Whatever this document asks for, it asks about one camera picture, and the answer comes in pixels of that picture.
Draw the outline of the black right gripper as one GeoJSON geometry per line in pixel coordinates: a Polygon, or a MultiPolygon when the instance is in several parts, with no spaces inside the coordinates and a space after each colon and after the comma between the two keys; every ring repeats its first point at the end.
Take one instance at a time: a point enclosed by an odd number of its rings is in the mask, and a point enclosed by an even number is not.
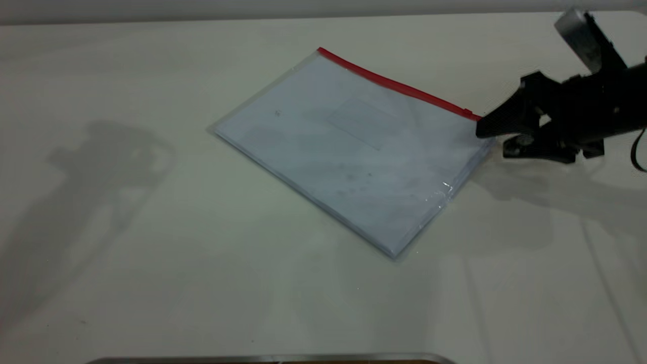
{"type": "Polygon", "coordinates": [[[475,134],[480,139],[518,134],[504,141],[505,159],[571,164],[579,154],[601,157],[605,139],[645,128],[645,86],[645,64],[562,83],[533,72],[520,79],[503,104],[478,120],[475,134]],[[543,115],[549,121],[540,128],[543,115]]]}

